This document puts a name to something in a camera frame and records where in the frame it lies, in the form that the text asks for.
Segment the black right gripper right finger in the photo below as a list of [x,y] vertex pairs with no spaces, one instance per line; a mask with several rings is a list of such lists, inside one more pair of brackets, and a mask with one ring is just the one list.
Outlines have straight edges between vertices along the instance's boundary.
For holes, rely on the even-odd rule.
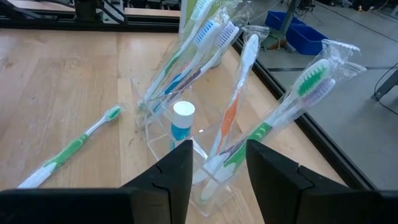
[[398,190],[351,189],[256,140],[246,162],[265,224],[398,224]]

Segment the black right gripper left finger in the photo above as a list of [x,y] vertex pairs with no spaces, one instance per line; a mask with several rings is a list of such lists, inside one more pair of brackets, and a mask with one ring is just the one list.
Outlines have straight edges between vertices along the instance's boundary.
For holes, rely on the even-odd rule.
[[0,224],[185,224],[193,142],[186,140],[118,188],[0,192]]

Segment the small blue mouthwash bottle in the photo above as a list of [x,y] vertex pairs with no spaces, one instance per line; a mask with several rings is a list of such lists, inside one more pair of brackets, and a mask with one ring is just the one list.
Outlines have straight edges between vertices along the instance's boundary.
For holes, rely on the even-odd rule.
[[170,150],[172,151],[178,142],[189,137],[193,119],[195,114],[195,106],[189,101],[178,101],[173,105],[173,116],[171,124]]

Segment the orange toothbrush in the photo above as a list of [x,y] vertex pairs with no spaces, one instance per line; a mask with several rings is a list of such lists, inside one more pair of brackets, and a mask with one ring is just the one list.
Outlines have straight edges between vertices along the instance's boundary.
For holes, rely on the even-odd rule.
[[234,85],[233,94],[223,113],[221,124],[212,144],[210,154],[203,167],[194,173],[192,185],[199,184],[205,180],[208,177],[208,173],[213,174],[218,166],[229,157],[227,152],[221,152],[221,150],[226,146],[226,141],[233,127],[233,122],[238,115],[238,110],[243,100],[248,73],[256,60],[258,51],[259,36],[257,34],[251,34],[243,46],[241,60],[236,70],[236,83]]

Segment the green toothbrush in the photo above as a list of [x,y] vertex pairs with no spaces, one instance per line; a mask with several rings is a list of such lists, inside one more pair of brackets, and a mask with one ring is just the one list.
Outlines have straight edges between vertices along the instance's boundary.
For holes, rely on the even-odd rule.
[[76,153],[86,142],[86,140],[103,124],[116,120],[122,113],[122,107],[115,105],[106,110],[103,116],[90,128],[88,128],[78,138],[72,140],[68,146],[60,151],[56,156],[44,162],[37,170],[31,173],[24,181],[22,181],[18,189],[35,189],[42,185],[54,172],[61,168],[74,153]]
[[[332,77],[330,75],[330,70],[331,70],[330,62],[326,59],[320,59],[320,60],[316,61],[314,64],[312,64],[311,66],[309,66],[298,77],[298,79],[293,84],[287,97],[284,98],[283,102],[274,111],[281,112],[283,109],[287,109],[289,106],[292,106],[293,103],[295,103],[298,98],[303,97],[310,91],[314,90],[316,88],[316,86],[318,84],[320,84],[322,81],[331,79]],[[245,140],[245,143],[247,140],[249,140],[248,136],[246,136],[245,138],[242,139],[242,140]],[[216,178],[216,176],[214,174],[212,174],[212,175],[213,175],[213,178],[208,181],[208,183],[205,185],[205,187],[201,191],[201,194],[199,196],[200,203],[206,203],[207,201],[209,201],[209,199],[216,192],[216,189],[218,188],[218,184],[220,182],[223,182],[223,181],[220,181],[218,178]]]

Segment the blue toothbrush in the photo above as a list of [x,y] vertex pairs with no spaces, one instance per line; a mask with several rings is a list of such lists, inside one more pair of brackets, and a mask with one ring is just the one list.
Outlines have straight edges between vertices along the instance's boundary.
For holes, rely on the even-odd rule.
[[[149,104],[149,111],[152,116],[159,113],[162,110],[161,107],[165,104],[167,97],[171,93],[177,92],[177,87],[183,81],[186,76],[199,65],[201,59],[205,56],[207,51],[211,47],[211,41],[215,38],[215,35],[220,31],[221,24],[216,22],[214,19],[206,21],[205,25],[197,32],[193,44],[196,47],[196,52],[190,63],[160,91],[153,98],[153,103]],[[185,48],[190,45],[190,40],[186,42],[171,56],[169,61],[164,65],[163,69],[154,81],[155,84],[160,84],[162,80],[170,73],[172,67],[178,62],[181,54],[185,51]]]

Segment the blue packaged toothbrushes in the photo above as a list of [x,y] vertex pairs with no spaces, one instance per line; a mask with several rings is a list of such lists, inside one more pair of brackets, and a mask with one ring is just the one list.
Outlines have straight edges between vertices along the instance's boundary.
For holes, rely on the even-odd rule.
[[213,2],[215,0],[197,0],[195,6],[190,14],[189,20],[185,23],[182,30],[179,32],[180,45],[178,49],[173,53],[169,61],[160,70],[154,81],[152,82],[149,89],[144,95],[144,100],[147,101],[155,93],[155,90],[160,86],[169,70],[173,67],[176,61],[179,59],[181,54],[188,47],[191,40],[195,37],[203,21],[206,19],[208,12],[210,11]]

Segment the clear acrylic toothbrush holder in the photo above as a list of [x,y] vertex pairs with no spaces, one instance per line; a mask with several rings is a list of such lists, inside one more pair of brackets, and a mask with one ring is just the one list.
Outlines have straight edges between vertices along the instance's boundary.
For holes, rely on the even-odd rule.
[[[131,78],[136,127],[146,140],[147,146],[159,161],[166,156],[171,147],[177,147],[182,140],[172,134],[173,105],[161,106],[160,115],[155,115],[141,96],[139,82]],[[177,98],[188,101],[195,107],[192,125],[186,140],[193,141],[193,177],[190,203],[204,216],[209,217],[218,210],[233,204],[240,191],[232,186],[236,177],[221,180],[210,169],[209,155],[216,137],[222,114],[218,108],[206,101],[193,88],[188,88]]]

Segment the black metal leg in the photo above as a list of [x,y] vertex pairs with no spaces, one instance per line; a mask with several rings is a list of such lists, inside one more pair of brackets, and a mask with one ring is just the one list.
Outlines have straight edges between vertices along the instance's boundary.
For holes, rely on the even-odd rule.
[[[391,71],[395,69],[395,72],[387,79],[384,81],[384,83],[379,86],[380,81]],[[389,91],[391,91],[395,86],[398,86],[398,62],[395,63],[385,74],[382,75],[382,77],[376,82],[374,86],[374,91],[371,96],[371,99],[374,101],[378,102],[381,106],[383,106],[385,109],[390,111],[391,113],[394,113],[398,115],[397,111],[394,111],[390,107],[386,106],[382,101],[382,97],[386,95]]]

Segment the blue plastic bin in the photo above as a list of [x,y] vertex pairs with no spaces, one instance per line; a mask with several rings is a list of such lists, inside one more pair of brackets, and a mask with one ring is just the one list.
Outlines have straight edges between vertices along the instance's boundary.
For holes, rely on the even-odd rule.
[[322,40],[328,39],[314,28],[292,24],[286,33],[287,42],[302,55],[317,55],[322,49]]
[[267,13],[264,23],[267,27],[279,30],[285,17],[286,17],[286,12],[269,11]]

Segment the grey metal stand leg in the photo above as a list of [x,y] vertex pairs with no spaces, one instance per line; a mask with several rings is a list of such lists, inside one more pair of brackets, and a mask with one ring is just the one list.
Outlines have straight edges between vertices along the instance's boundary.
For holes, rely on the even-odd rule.
[[279,40],[285,39],[285,35],[291,25],[293,17],[294,17],[295,8],[299,5],[300,1],[301,0],[286,0],[286,2],[288,4],[287,5],[288,9],[287,9],[285,18],[281,24],[281,27],[279,29]]

